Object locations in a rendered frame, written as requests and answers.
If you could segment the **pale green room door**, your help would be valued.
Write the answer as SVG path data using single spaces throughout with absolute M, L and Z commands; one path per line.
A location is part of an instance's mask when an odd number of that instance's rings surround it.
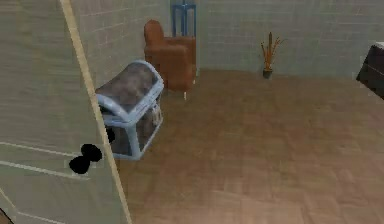
M 76 174 L 83 144 L 103 158 Z M 70 0 L 0 0 L 0 209 L 12 224 L 132 224 Z

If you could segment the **pale blue grey chest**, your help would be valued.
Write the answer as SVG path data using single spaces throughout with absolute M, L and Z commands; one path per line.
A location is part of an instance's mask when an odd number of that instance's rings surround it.
M 115 158 L 143 157 L 163 122 L 163 88 L 154 66 L 136 60 L 95 90 Z

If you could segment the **orange potted house plant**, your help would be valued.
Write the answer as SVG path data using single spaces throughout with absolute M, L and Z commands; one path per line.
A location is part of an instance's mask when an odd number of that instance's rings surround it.
M 261 43 L 261 49 L 263 53 L 263 71 L 262 76 L 265 79 L 269 79 L 273 73 L 272 65 L 274 63 L 275 54 L 277 51 L 277 47 L 284 42 L 284 39 L 280 37 L 273 37 L 272 33 L 268 34 L 267 43 Z

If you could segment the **blue metal stand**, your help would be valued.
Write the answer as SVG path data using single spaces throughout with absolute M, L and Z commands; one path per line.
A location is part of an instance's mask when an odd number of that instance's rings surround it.
M 196 36 L 197 0 L 170 0 L 172 36 Z

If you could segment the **dark brown cabinet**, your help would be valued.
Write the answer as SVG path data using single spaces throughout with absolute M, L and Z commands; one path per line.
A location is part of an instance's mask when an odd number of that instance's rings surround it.
M 370 47 L 356 80 L 384 100 L 384 42 Z

